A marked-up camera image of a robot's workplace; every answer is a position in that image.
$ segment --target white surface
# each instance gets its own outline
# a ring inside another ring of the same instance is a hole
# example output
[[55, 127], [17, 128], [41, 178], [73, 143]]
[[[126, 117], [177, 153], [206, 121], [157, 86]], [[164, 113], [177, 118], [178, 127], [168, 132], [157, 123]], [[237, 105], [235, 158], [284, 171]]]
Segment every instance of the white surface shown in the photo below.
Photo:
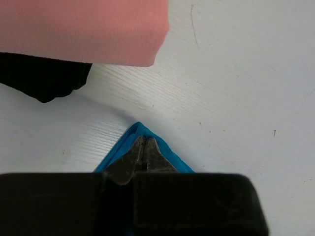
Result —
[[315, 1], [171, 0], [169, 18], [150, 68], [95, 64], [48, 104], [0, 85], [0, 172], [92, 171], [140, 120], [194, 170], [249, 176], [271, 235], [314, 236]]

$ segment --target pink fabric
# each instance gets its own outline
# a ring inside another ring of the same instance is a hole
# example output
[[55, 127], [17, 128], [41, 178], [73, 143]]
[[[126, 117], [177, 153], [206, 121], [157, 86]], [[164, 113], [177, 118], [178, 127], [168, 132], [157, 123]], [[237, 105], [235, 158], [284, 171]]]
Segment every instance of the pink fabric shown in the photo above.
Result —
[[0, 0], [0, 51], [150, 66], [168, 24], [168, 0]]

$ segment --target blue fabric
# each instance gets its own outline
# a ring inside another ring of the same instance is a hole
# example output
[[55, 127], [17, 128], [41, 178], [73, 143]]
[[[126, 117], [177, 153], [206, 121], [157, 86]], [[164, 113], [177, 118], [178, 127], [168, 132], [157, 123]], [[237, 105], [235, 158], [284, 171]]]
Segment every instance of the blue fabric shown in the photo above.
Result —
[[109, 165], [113, 164], [117, 159], [119, 159], [122, 155], [126, 154], [130, 149], [134, 141], [139, 136], [145, 136], [147, 138], [153, 137], [157, 141], [157, 145], [162, 153], [162, 155], [179, 171], [182, 173], [193, 173], [193, 170], [183, 162], [178, 155], [173, 153], [171, 148], [167, 145], [167, 143], [154, 134], [151, 130], [145, 127], [142, 123], [137, 122], [132, 127], [130, 127], [125, 134], [119, 139], [119, 141], [115, 144], [115, 146], [111, 149], [111, 151], [107, 154], [107, 156], [102, 160], [102, 162], [98, 165], [95, 172], [101, 172]]

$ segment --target metal jaw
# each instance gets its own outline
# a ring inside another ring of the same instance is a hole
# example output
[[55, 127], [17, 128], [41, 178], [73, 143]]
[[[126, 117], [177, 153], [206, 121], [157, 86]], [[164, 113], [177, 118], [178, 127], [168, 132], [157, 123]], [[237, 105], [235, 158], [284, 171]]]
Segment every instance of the metal jaw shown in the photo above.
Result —
[[155, 138], [139, 136], [129, 151], [103, 172], [119, 185], [130, 182], [136, 171], [177, 173], [175, 167], [161, 154]]

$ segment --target black cloth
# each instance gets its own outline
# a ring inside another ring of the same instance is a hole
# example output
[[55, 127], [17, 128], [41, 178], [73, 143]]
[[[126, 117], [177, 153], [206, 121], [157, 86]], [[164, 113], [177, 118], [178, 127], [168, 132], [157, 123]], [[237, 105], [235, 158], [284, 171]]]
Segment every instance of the black cloth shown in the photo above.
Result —
[[0, 83], [46, 103], [85, 85], [92, 64], [1, 53]]

